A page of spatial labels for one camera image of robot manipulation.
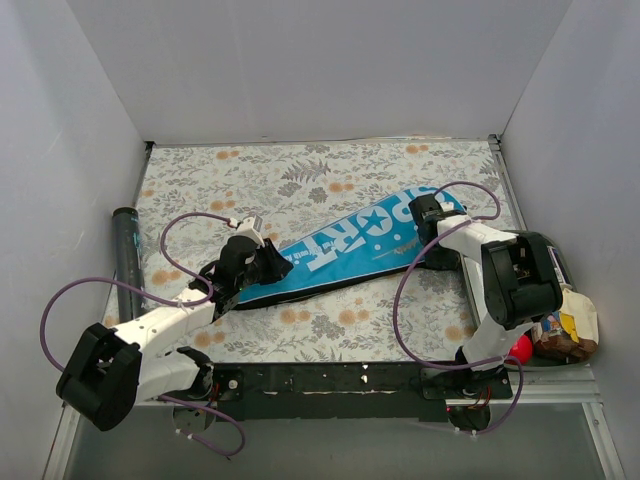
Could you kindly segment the black shuttlecock tube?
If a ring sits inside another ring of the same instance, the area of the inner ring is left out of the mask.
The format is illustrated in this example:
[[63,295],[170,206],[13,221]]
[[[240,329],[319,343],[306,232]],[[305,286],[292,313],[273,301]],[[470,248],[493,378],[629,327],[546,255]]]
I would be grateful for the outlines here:
[[117,287],[119,320],[124,323],[144,313],[144,297],[139,294],[144,289],[144,279],[137,210],[133,207],[120,207],[114,210],[112,229],[116,280],[132,287],[132,289]]

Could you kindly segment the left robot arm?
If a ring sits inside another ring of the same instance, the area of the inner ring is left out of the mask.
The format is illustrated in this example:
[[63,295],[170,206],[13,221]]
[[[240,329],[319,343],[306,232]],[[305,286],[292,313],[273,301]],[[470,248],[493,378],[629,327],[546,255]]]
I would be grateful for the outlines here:
[[62,371],[57,395],[101,431],[118,425],[136,404],[164,394],[209,397],[212,361],[174,343],[233,310],[246,288],[279,282],[292,268],[270,240],[232,236],[170,305],[114,328],[88,327]]

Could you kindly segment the blue sport racket cover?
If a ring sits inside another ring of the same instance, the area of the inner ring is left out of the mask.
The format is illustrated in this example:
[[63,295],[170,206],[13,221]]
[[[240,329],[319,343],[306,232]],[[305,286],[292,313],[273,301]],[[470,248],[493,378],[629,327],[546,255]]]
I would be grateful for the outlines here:
[[241,292],[236,309],[301,301],[405,270],[422,248],[409,203],[435,191],[401,190],[281,247],[293,269],[281,281]]

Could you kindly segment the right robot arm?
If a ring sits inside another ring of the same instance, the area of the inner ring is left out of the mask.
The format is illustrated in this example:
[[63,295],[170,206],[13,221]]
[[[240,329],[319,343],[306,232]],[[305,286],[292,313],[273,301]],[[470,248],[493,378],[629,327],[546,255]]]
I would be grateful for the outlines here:
[[409,211],[423,246],[418,261],[430,270],[466,268],[472,301],[481,315],[469,341],[459,348],[454,389],[475,397],[533,324],[563,303],[546,238],[530,231],[502,231],[472,219],[433,194],[417,197]]

